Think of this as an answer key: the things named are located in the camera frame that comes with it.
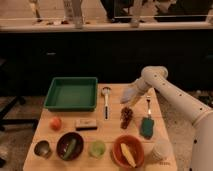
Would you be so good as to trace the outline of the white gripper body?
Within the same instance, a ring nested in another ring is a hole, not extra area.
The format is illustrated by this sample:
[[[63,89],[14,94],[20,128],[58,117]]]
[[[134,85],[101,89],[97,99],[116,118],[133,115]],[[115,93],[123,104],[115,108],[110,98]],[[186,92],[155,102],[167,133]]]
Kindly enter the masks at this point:
[[[130,84],[130,101],[129,105],[134,106],[140,98],[148,91],[149,85],[144,81],[143,78],[136,79],[133,83]]]

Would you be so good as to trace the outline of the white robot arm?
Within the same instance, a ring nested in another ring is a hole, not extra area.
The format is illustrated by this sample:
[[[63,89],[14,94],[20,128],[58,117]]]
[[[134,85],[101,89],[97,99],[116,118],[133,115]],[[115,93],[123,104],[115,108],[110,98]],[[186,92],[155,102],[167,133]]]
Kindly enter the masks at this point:
[[[213,109],[167,81],[168,71],[163,66],[147,66],[141,76],[127,90],[133,101],[155,88],[195,127],[190,171],[213,171]]]

